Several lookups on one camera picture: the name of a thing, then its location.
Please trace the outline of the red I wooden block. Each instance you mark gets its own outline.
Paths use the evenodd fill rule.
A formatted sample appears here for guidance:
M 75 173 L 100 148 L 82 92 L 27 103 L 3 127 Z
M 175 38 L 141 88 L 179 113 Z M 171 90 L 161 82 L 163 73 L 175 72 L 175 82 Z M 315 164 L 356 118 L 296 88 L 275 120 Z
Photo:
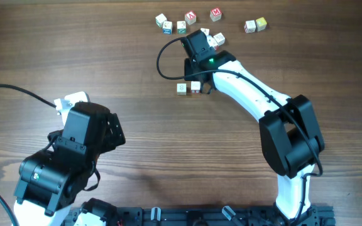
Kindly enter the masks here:
M 201 90 L 201 83 L 199 81 L 191 81 L 190 91 L 192 94 L 198 94 Z

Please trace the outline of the wooden block with figure eight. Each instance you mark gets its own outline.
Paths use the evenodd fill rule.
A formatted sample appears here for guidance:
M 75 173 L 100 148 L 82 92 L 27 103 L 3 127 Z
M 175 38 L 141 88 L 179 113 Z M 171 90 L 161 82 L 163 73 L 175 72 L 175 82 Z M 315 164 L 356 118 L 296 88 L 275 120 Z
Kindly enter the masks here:
M 186 83 L 177 84 L 177 95 L 187 95 L 187 84 Z

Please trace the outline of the white maroon wooden block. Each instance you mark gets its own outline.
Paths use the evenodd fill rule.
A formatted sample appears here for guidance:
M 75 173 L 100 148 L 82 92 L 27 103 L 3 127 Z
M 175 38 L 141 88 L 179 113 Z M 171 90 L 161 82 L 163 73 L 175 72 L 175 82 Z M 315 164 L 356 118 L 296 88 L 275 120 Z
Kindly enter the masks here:
M 206 38 L 209 46 L 216 51 L 219 47 L 218 42 L 211 35 L 207 35 Z

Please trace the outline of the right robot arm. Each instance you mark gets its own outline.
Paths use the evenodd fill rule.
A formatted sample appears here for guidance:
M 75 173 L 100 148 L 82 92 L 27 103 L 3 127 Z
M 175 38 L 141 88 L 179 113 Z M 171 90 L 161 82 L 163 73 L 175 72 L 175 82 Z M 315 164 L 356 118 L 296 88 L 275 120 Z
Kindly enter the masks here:
M 320 167 L 325 144 L 310 100 L 277 92 L 247 71 L 229 52 L 216 53 L 201 30 L 181 38 L 188 57 L 184 78 L 208 82 L 239 103 L 259 123 L 261 148 L 278 175 L 276 206 L 297 225 L 309 209 L 309 179 Z

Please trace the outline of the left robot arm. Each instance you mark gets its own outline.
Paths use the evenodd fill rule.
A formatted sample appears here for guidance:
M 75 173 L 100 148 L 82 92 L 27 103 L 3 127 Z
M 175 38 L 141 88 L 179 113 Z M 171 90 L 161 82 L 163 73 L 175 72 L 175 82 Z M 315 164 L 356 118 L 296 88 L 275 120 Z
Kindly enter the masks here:
M 60 225 L 92 175 L 97 161 L 126 142 L 118 115 L 92 102 L 70 108 L 62 130 L 48 135 L 45 148 L 25 158 L 14 191 L 16 225 Z

